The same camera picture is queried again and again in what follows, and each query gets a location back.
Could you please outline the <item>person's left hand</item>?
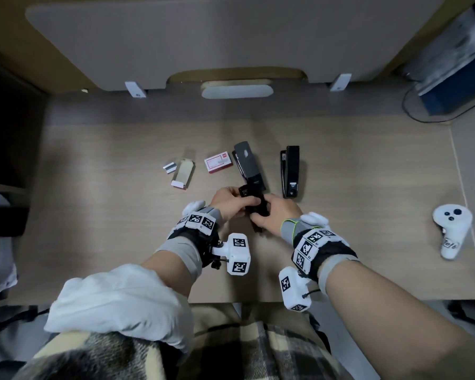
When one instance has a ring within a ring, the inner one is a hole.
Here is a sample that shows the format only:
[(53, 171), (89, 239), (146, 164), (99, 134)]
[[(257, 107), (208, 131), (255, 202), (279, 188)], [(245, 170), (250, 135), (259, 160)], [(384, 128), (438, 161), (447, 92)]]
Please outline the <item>person's left hand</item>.
[(227, 186), (219, 189), (212, 198), (209, 206), (220, 211), (223, 223), (246, 215), (247, 207), (238, 208), (236, 205), (237, 197), (241, 197), (239, 188), (237, 186)]

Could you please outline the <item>person's right hand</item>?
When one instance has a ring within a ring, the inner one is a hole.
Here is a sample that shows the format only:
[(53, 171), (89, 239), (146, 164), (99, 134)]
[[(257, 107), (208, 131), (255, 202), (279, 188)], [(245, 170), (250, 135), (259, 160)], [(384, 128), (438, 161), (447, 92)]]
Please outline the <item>person's right hand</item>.
[(266, 193), (264, 199), (269, 204), (269, 214), (275, 217), (275, 233), (271, 233), (275, 236), (281, 235), (282, 224), (287, 219), (299, 218), (303, 214), (301, 208), (289, 198)]

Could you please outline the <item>black stapler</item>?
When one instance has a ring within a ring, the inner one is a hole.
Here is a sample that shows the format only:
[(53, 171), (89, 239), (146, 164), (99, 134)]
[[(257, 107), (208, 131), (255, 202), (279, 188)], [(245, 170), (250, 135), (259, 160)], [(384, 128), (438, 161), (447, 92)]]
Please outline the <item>black stapler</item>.
[(283, 198), (297, 198), (299, 191), (300, 147), (287, 146), (280, 152)]
[(258, 213), (263, 217), (269, 216), (267, 202), (264, 199), (266, 185), (260, 173), (259, 165), (247, 141), (240, 142), (234, 146), (232, 152), (236, 165), (240, 170), (246, 184), (239, 187), (241, 197), (257, 197), (261, 203), (257, 206), (247, 206), (246, 213), (251, 215)]

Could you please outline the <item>person's left forearm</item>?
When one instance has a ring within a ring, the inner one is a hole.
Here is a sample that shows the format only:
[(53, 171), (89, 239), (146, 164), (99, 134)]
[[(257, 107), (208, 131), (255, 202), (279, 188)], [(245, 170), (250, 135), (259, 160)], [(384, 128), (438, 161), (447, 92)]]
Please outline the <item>person's left forearm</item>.
[(195, 244), (184, 236), (166, 240), (140, 266), (156, 272), (165, 286), (186, 298), (203, 271)]

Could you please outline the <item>person's right forearm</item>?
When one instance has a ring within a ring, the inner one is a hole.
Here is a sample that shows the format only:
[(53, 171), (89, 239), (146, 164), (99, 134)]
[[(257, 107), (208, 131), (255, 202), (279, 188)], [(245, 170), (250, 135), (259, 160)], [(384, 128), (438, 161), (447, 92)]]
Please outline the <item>person's right forearm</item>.
[(475, 336), (361, 262), (325, 274), (325, 291), (382, 380), (475, 380)]

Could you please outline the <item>red staple box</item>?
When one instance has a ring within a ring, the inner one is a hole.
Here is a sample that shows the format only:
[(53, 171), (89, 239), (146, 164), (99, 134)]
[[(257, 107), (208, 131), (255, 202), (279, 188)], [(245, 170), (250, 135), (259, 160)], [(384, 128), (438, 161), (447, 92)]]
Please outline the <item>red staple box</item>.
[(233, 166), (228, 151), (218, 153), (204, 160), (204, 164), (210, 174), (221, 171), (225, 168)]

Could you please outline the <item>closed black stapler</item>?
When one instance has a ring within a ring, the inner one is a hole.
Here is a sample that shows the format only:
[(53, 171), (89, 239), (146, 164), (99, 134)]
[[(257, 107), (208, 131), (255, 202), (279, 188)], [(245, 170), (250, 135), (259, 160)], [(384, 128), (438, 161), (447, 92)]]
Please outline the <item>closed black stapler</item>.
[(287, 146), (280, 152), (283, 198), (297, 198), (299, 191), (300, 147)]

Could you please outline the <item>wrist marker band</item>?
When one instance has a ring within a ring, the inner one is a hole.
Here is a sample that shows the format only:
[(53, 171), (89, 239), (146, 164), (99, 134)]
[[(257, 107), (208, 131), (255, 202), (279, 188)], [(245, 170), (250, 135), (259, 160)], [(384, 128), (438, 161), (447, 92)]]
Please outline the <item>wrist marker band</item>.
[(202, 267), (221, 268), (221, 258), (213, 254), (214, 248), (223, 246), (219, 230), (223, 218), (219, 209), (206, 206), (205, 201), (189, 203), (183, 210), (183, 217), (171, 230), (167, 240), (182, 236), (194, 244), (202, 259)]
[(303, 277), (319, 280), (319, 269), (323, 268), (323, 280), (330, 271), (344, 260), (359, 261), (348, 242), (334, 233), (329, 220), (316, 212), (309, 212), (298, 218), (288, 218), (281, 225), (281, 237), (293, 246), (292, 262)]

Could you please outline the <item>right wrist marker band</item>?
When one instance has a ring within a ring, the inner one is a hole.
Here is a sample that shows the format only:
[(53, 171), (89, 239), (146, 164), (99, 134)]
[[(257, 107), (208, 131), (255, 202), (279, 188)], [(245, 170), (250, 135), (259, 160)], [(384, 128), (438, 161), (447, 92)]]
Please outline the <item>right wrist marker band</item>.
[(293, 246), (292, 262), (303, 277), (319, 280), (319, 269), (323, 268), (323, 280), (330, 271), (344, 260), (359, 261), (348, 242), (334, 233), (329, 220), (316, 212), (309, 212), (298, 218), (288, 218), (281, 225), (281, 237)]

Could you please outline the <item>open beige staple box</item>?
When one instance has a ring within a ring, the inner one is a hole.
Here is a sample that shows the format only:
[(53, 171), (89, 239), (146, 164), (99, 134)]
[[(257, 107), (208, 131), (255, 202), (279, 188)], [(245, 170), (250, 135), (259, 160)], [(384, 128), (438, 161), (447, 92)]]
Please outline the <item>open beige staple box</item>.
[(191, 159), (181, 159), (175, 175), (171, 180), (171, 186), (177, 189), (185, 190), (188, 187), (195, 163)]

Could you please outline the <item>white rolled sleeve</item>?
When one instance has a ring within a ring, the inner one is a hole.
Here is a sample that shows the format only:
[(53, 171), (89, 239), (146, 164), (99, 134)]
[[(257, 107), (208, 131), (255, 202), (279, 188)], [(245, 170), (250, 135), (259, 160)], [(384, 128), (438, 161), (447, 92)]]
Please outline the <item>white rolled sleeve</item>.
[(44, 330), (87, 331), (159, 341), (189, 355), (194, 320), (185, 296), (157, 273), (125, 264), (107, 273), (68, 280), (51, 304)]

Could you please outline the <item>beige desk partition board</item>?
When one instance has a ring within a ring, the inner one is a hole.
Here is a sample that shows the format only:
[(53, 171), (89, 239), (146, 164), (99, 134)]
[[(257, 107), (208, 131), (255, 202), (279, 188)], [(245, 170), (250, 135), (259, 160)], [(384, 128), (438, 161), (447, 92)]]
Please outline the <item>beige desk partition board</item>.
[(102, 0), (38, 4), (26, 19), (105, 91), (164, 89), (179, 72), (246, 67), (367, 81), (444, 0)]

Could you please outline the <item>white handheld controller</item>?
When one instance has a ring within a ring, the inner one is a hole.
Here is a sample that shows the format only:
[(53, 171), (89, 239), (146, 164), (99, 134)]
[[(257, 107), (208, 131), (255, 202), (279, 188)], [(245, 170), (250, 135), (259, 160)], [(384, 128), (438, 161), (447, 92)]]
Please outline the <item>white handheld controller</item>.
[(434, 209), (432, 218), (443, 234), (441, 256), (445, 260), (454, 260), (472, 226), (472, 212), (462, 205), (444, 204)]

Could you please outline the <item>dark side cabinet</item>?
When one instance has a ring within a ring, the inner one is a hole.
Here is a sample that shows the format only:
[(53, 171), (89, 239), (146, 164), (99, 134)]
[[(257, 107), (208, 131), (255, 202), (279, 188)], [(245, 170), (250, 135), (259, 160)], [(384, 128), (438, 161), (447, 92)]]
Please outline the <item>dark side cabinet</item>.
[(25, 232), (49, 95), (0, 66), (0, 237)]

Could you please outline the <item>white partition bracket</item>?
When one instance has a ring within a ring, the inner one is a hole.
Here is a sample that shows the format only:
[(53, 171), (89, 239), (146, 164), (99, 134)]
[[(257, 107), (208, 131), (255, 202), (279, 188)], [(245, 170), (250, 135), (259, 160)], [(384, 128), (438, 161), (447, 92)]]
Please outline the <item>white partition bracket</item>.
[(352, 78), (351, 73), (341, 73), (330, 84), (329, 86), (330, 92), (341, 92), (345, 90), (348, 84), (350, 83), (351, 78)]
[(137, 98), (137, 99), (147, 98), (146, 90), (142, 89), (137, 82), (126, 81), (125, 87), (133, 98)]

